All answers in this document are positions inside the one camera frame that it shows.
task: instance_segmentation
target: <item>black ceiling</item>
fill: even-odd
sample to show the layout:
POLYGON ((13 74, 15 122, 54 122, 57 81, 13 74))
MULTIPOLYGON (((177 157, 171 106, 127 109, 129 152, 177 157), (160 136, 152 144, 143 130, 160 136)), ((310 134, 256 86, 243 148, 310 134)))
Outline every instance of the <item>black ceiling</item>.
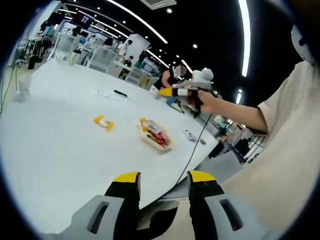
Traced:
MULTIPOLYGON (((116 0, 149 23, 168 44, 140 21, 108 1, 63 2, 85 6, 120 23, 125 20, 125 26, 134 33, 148 36, 151 51, 157 56, 161 55, 167 64, 178 62, 176 55, 179 55, 180 60, 184 59, 193 70, 204 67, 212 69, 215 87, 224 99, 232 102, 241 88, 241 104, 256 106, 275 92, 294 65, 301 61, 291 42, 292 23, 265 0, 247 0, 251 28, 247 77, 241 74, 244 34, 238 0, 178 0, 177 5, 170 7, 173 10, 171 14, 166 13, 166 8, 151 10, 140 0, 116 0), (197 44, 198 48, 194 49, 193 44, 197 44)), ((68 8, 75 11, 74 6, 68 5, 68 8)), ((114 25, 103 16, 98 15, 96 19, 114 25)), ((117 25, 116 29, 130 35, 122 26, 117 25)), ((112 29, 108 31, 119 35, 112 29)))

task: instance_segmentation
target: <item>desk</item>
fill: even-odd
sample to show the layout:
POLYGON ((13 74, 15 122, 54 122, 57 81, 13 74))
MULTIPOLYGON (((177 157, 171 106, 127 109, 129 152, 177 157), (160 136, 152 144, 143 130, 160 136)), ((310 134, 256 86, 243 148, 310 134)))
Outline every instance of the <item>desk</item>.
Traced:
MULTIPOLYGON (((80 65, 50 60, 32 75, 26 102, 12 102, 1 119, 2 167, 17 206, 37 231, 59 233, 72 214, 103 195, 120 174, 141 172, 144 208, 169 191, 184 170, 202 126, 148 91, 80 65), (103 98, 92 91, 114 89, 128 95, 103 98), (93 123, 103 114, 112 132, 93 123), (138 135, 139 118, 169 131, 174 150, 159 154, 138 135)), ((218 143, 206 130, 187 170, 196 168, 218 143)))

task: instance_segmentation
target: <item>hand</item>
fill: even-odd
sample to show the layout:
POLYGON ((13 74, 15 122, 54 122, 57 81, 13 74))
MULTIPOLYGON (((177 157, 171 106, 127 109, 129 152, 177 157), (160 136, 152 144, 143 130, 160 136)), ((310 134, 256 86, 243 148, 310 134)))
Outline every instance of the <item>hand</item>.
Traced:
MULTIPOLYGON (((207 91, 199 90, 198 91, 198 98, 203 102, 201 105, 201 111, 204 113, 212 114, 214 111, 215 101, 216 98, 207 91)), ((195 100, 189 98, 187 100, 190 104, 195 105, 195 100)))

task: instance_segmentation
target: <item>yellow toy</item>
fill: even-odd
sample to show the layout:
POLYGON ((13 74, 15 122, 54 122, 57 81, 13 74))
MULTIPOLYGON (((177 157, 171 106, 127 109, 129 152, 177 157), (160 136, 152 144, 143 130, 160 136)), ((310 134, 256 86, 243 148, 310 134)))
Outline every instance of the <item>yellow toy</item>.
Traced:
POLYGON ((93 119, 93 122, 98 124, 100 127, 105 128, 107 132, 110 132, 115 125, 114 121, 106 121, 104 120, 104 116, 100 115, 93 119))

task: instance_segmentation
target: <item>white shirt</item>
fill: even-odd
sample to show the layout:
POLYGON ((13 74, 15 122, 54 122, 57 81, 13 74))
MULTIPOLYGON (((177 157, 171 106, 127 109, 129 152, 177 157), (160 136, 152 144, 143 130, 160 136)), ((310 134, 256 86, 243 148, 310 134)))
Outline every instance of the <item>white shirt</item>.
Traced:
POLYGON ((127 47, 127 45, 125 43, 122 43, 122 44, 120 44, 118 46, 117 49, 119 49, 119 55, 121 57, 124 57, 126 55, 126 53, 127 53, 128 47, 127 47))
MULTIPOLYGON (((319 175, 319 72, 300 62, 258 107, 269 139, 261 154, 221 187, 254 207, 260 222, 281 232, 296 219, 319 175)), ((195 239, 189 207, 188 200, 180 203, 173 225, 157 240, 195 239)))

